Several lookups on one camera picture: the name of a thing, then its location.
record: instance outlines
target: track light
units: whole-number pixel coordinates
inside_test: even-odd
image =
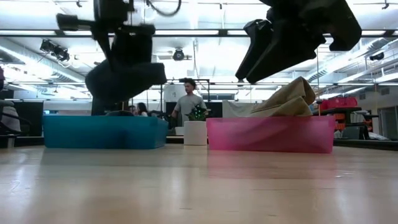
[[[377,54],[377,55],[372,55],[372,56],[369,57],[369,59],[370,59],[371,61],[374,61],[374,60],[382,60],[382,59],[384,59],[384,52],[381,52],[381,53],[379,53],[379,54]]]
[[[43,40],[40,50],[46,54],[56,57],[60,62],[67,62],[70,59],[68,49],[55,45],[49,40]]]

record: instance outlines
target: desk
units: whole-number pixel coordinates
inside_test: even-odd
[[[2,223],[396,223],[398,154],[0,151]]]

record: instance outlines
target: towel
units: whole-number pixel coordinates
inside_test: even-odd
[[[303,77],[298,77],[268,100],[256,105],[250,117],[267,116],[312,116],[309,108],[315,101],[315,93]]]

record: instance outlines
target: cable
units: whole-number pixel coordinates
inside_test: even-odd
[[[172,17],[175,16],[181,9],[182,5],[182,0],[178,0],[178,6],[174,12],[163,12],[159,9],[157,9],[154,4],[152,3],[152,0],[145,0],[146,4],[149,5],[155,12],[157,12],[159,15],[164,16],[164,17]]]

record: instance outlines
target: plastic bin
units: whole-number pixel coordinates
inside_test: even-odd
[[[49,148],[155,149],[166,143],[168,123],[140,116],[44,116]]]
[[[208,118],[210,150],[331,153],[333,116]]]

